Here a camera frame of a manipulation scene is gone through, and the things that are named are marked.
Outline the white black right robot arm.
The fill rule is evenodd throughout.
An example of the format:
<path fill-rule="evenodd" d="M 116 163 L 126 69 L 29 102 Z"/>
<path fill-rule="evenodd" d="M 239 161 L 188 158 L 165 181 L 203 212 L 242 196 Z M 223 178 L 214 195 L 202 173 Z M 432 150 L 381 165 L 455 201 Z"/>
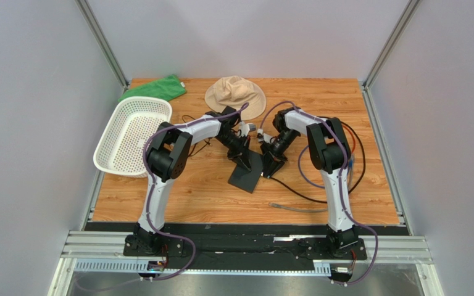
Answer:
<path fill-rule="evenodd" d="M 273 120 L 277 136 L 257 131 L 263 155 L 262 176 L 272 178 L 288 161 L 285 151 L 293 141 L 307 136 L 310 159 L 322 176 L 326 191 L 328 223 L 325 249 L 335 258 L 351 252 L 359 241 L 359 230 L 350 214 L 347 167 L 351 150 L 338 118 L 323 119 L 298 107 L 279 111 Z"/>

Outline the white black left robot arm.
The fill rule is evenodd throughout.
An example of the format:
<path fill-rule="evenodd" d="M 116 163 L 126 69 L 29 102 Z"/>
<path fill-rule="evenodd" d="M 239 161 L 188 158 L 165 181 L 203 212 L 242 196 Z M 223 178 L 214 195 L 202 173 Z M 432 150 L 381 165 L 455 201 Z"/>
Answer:
<path fill-rule="evenodd" d="M 241 119 L 243 109 L 226 107 L 223 112 L 207 112 L 200 118 L 179 125 L 160 124 L 143 148 L 143 164 L 148 173 L 144 209 L 133 233 L 125 239 L 124 255 L 158 256 L 167 241 L 182 244 L 186 239 L 163 232 L 165 211 L 175 180 L 185 170 L 192 145 L 216 139 L 228 149 L 228 159 L 251 171 L 250 133 L 253 123 Z"/>

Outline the black Mercury network switch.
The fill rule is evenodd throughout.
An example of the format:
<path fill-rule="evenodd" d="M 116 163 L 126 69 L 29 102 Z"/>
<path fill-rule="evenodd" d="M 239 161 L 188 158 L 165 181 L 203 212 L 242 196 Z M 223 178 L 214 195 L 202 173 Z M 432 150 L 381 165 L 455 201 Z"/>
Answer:
<path fill-rule="evenodd" d="M 228 183 L 238 189 L 252 194 L 262 176 L 263 156 L 260 153 L 250 151 L 250 161 L 251 171 L 236 166 L 228 180 Z"/>

